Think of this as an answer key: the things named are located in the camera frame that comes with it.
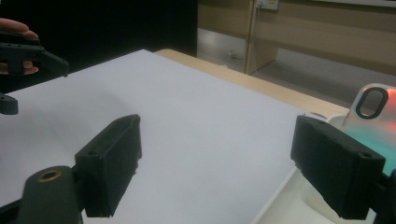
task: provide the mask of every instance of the human hand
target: human hand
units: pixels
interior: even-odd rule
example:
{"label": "human hand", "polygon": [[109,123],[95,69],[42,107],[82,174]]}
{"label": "human hand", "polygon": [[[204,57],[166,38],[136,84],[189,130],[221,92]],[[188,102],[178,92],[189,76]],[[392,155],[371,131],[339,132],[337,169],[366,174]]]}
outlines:
{"label": "human hand", "polygon": [[[7,32],[13,32],[13,33],[19,33],[19,34],[23,34],[23,35],[38,39],[38,35],[35,32],[29,30],[29,27],[27,25],[25,25],[21,22],[18,22],[18,21],[12,21],[9,19],[0,18],[0,30],[7,31]],[[33,63],[30,61],[23,62],[23,68],[25,70],[25,72],[24,72],[25,75],[30,75],[30,74],[36,73],[38,71],[38,68],[34,67]],[[6,63],[0,63],[0,74],[8,74],[8,69],[7,69]]]}

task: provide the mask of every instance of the floor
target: floor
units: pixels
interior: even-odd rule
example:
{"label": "floor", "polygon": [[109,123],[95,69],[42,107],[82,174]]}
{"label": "floor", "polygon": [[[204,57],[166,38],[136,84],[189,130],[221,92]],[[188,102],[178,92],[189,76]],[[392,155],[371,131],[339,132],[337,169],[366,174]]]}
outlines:
{"label": "floor", "polygon": [[[198,57],[242,71],[245,41],[198,30]],[[310,55],[280,49],[275,61],[259,68],[254,77],[319,99],[350,107],[359,89],[369,83],[396,87],[396,77]]]}

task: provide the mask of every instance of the white table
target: white table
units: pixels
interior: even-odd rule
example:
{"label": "white table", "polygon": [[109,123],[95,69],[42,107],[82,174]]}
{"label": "white table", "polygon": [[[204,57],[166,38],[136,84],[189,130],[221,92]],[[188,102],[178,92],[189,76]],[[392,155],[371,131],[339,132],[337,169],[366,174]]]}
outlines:
{"label": "white table", "polygon": [[76,154],[108,123],[141,116],[143,159],[111,219],[85,223],[250,223],[294,167],[303,110],[147,51],[12,92],[0,118],[0,204]]}

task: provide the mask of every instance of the wall outlet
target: wall outlet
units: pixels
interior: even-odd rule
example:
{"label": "wall outlet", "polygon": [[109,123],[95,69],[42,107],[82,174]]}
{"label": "wall outlet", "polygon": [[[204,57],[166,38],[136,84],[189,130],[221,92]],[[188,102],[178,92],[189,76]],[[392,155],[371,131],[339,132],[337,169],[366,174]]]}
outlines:
{"label": "wall outlet", "polygon": [[279,0],[257,0],[257,8],[278,10]]}

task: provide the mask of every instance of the phone case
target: phone case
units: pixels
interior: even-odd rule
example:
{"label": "phone case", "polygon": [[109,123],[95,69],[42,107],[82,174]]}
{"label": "phone case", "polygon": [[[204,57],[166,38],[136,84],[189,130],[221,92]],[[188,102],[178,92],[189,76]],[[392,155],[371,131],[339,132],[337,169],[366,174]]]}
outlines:
{"label": "phone case", "polygon": [[359,91],[341,130],[386,158],[383,172],[396,169],[396,88],[373,83]]}

